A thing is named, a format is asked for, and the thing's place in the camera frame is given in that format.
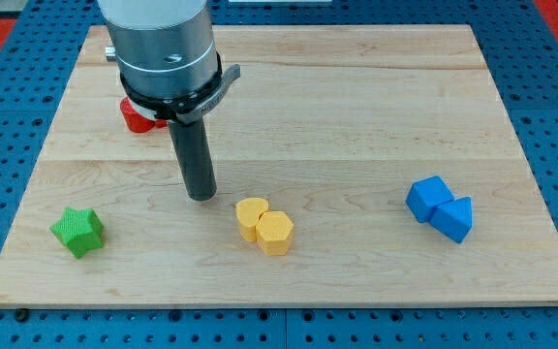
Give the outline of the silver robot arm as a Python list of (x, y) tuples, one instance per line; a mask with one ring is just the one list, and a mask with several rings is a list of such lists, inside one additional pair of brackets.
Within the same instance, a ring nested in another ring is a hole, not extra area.
[(225, 69), (206, 0), (99, 0), (133, 107), (150, 119), (190, 124), (240, 77)]

